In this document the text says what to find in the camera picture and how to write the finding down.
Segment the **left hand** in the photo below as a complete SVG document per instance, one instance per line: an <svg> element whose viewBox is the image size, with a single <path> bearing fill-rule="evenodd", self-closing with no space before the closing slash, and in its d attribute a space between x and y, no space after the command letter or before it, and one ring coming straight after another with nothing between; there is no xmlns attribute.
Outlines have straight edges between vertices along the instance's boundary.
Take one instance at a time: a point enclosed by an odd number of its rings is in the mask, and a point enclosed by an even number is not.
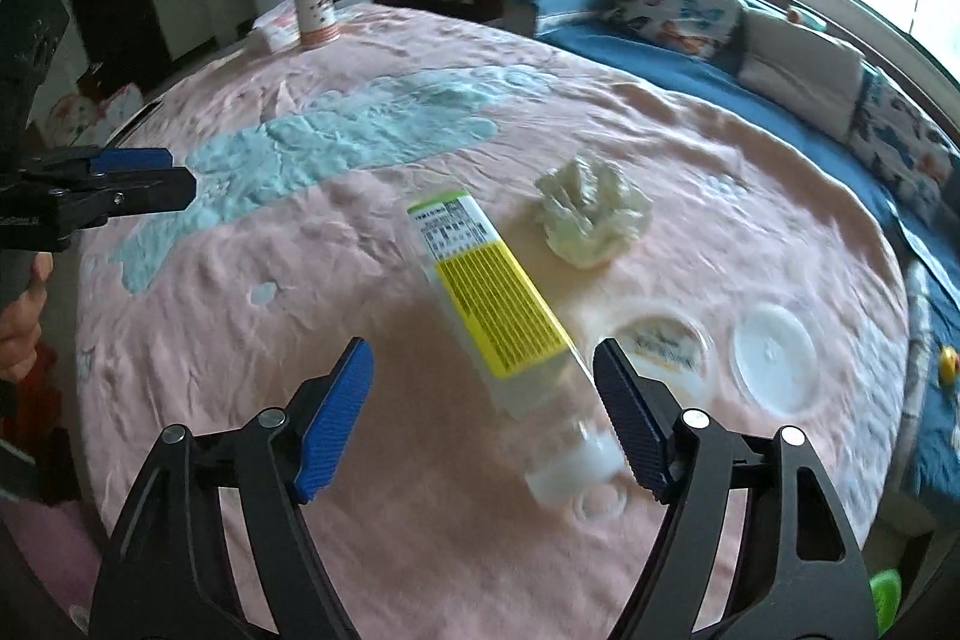
<svg viewBox="0 0 960 640"><path fill-rule="evenodd" d="M47 302L47 281L52 271L52 255L37 253L32 259L28 286L2 312L0 372L3 381L18 383L36 364L36 347L43 334L41 314Z"/></svg>

